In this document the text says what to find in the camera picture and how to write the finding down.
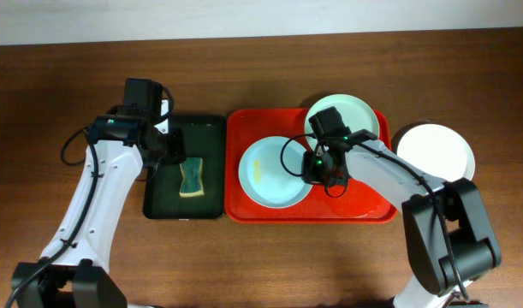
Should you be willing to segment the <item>yellow green sponge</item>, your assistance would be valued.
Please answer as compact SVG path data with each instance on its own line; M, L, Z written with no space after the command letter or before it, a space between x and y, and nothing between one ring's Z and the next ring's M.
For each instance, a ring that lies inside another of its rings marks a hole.
M181 198L200 197L205 194L202 180L203 159L201 157L187 157L180 164L181 186L179 195Z

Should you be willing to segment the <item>light blue plate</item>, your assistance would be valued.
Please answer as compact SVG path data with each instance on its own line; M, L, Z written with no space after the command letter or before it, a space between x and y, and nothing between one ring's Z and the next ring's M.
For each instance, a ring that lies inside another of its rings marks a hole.
M306 149L297 141L282 136L260 139L250 145L241 157L238 178L243 192L255 203L269 209L285 209L302 201L312 190L300 177L291 175L282 166L301 172Z

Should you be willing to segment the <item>white plate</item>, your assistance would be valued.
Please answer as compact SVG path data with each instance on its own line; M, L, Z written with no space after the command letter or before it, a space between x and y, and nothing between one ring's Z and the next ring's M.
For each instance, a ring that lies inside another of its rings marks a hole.
M433 122L401 128L391 140L393 152L414 167L446 181L471 180L476 162L471 146L455 130Z

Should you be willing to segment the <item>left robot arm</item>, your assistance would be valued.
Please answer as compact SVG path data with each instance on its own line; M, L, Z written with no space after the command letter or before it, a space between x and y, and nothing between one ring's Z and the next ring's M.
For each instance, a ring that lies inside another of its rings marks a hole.
M170 126L169 89L129 78L121 104L80 129L87 148L65 217L35 263L12 276L10 307L128 307L110 278L110 251L128 193L143 169L151 174L185 161L183 132Z

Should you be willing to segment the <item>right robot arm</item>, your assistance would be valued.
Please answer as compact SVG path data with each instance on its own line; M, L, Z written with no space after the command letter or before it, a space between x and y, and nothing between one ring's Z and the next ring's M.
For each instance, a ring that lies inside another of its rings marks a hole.
M469 306L467 286L498 267L502 253L475 184L427 174L399 158L375 134L353 132L336 108L308 119L317 144L300 176L325 190L361 182L402 214L413 277L392 307Z

